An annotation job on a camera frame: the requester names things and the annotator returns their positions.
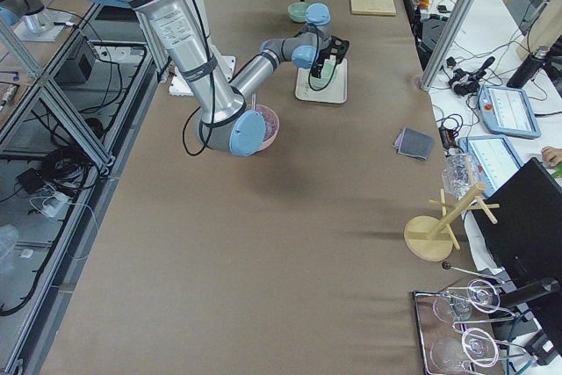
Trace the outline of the green bowl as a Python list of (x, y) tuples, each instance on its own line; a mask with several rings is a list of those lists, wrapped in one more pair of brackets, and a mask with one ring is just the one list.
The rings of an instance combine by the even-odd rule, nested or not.
[(324, 90), (336, 78), (336, 65), (332, 61), (325, 61), (319, 76), (309, 75), (309, 85), (314, 90)]
[(307, 2), (295, 2), (289, 4), (287, 13), (290, 20), (294, 23), (302, 24), (306, 22), (306, 10), (309, 7)]

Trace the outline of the grey purple cloth stack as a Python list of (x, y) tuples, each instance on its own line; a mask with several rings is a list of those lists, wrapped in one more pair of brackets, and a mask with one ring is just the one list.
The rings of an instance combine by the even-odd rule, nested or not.
[(399, 155), (427, 161), (434, 144), (433, 137), (409, 127), (403, 127), (393, 146)]

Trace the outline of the cream rabbit serving tray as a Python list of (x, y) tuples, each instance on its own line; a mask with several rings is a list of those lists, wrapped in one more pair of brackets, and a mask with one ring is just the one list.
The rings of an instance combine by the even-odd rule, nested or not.
[[(332, 56), (328, 61), (332, 61), (335, 64), (335, 57)], [(310, 87), (308, 82), (310, 70), (299, 69), (295, 87), (295, 97), (301, 101), (335, 105), (343, 104), (347, 100), (347, 72), (348, 61), (343, 59), (340, 64), (336, 65), (335, 80), (324, 90), (314, 90)]]

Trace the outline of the wooden cutting board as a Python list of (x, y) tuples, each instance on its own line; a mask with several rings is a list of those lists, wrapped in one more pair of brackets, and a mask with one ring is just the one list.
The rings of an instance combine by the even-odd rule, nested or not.
[(393, 0), (350, 0), (350, 10), (354, 15), (384, 17), (396, 15)]

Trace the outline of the pink bowl with ice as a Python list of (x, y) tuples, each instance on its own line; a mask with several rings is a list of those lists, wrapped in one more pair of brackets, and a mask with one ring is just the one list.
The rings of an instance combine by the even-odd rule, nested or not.
[(263, 142), (258, 149), (258, 151), (261, 152), (268, 148), (277, 138), (280, 121), (278, 115), (266, 105), (256, 105), (255, 110), (262, 114), (266, 125), (266, 133), (264, 135)]

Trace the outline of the black power adapter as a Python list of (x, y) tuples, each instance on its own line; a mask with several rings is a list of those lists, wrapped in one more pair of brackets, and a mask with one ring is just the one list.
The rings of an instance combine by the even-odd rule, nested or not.
[(439, 135), (444, 149), (457, 148), (456, 132), (444, 126), (439, 128)]

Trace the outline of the clear plastic cup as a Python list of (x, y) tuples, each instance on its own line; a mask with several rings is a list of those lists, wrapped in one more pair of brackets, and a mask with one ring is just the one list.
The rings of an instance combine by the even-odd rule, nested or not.
[(471, 154), (448, 156), (442, 177), (447, 193), (457, 198), (464, 196), (474, 184), (480, 182), (476, 158)]

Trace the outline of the teach pendant tablet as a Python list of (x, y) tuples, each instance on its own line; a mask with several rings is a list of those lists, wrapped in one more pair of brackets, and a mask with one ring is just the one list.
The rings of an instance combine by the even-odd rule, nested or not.
[(537, 139), (541, 130), (523, 89), (482, 85), (478, 96), (483, 125), (489, 133)]
[(486, 183), (486, 197), (494, 194), (523, 166), (520, 156), (505, 135), (463, 137), (458, 144), (476, 158), (480, 178)]

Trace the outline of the lower teach pendant tablet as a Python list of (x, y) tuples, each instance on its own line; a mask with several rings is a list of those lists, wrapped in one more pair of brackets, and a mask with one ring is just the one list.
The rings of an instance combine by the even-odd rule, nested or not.
[(463, 137), (458, 144), (476, 158), (480, 178), (486, 183), (486, 197), (494, 194), (523, 166), (520, 156), (505, 135)]

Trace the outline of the black water bottle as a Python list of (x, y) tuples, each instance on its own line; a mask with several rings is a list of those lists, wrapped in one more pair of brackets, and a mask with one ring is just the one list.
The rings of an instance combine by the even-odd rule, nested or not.
[(549, 47), (539, 46), (534, 52), (529, 53), (515, 73), (509, 78), (507, 86), (516, 89), (523, 88), (537, 74), (538, 70), (543, 67), (549, 52)]

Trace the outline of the black monitor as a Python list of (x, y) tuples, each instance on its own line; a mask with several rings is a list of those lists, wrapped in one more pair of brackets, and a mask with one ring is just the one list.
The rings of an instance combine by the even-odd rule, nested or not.
[(529, 159), (488, 198), (500, 207), (491, 223), (476, 212), (494, 262), (517, 286), (543, 278), (561, 280), (561, 186), (537, 159)]

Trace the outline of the wine glass upper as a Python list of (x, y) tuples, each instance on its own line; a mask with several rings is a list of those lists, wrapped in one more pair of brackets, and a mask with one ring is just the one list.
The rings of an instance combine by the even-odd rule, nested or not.
[(499, 308), (496, 287), (484, 279), (473, 279), (465, 287), (448, 287), (439, 292), (433, 302), (435, 316), (444, 322), (468, 321), (476, 311), (492, 314)]

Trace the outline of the wine glass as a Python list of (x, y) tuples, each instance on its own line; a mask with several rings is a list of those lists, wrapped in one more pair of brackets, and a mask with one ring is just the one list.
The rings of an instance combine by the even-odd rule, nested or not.
[(481, 328), (468, 328), (457, 337), (444, 337), (430, 348), (432, 366), (441, 374), (480, 374), (499, 360), (494, 339)]
[(492, 314), (499, 308), (496, 287), (484, 279), (473, 279), (465, 287), (448, 287), (439, 292), (433, 302), (435, 316), (444, 322), (468, 321), (476, 311)]

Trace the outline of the metal glass rack tray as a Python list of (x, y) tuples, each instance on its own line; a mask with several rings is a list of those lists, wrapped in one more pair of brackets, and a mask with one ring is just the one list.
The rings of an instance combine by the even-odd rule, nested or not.
[(412, 292), (424, 374), (486, 374), (510, 359), (527, 357), (524, 347), (497, 340), (491, 325), (514, 322), (501, 304), (500, 289), (476, 278), (438, 292)]

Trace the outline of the aluminium frame post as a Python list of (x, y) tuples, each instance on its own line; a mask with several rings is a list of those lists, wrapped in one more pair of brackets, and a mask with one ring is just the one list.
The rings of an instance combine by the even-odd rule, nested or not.
[(456, 5), (446, 22), (441, 36), (429, 58), (426, 68), (423, 71), (420, 80), (420, 89), (428, 92), (436, 75), (446, 58), (446, 54), (450, 51), (453, 41), (456, 39), (458, 32), (470, 11), (474, 0), (457, 0)]

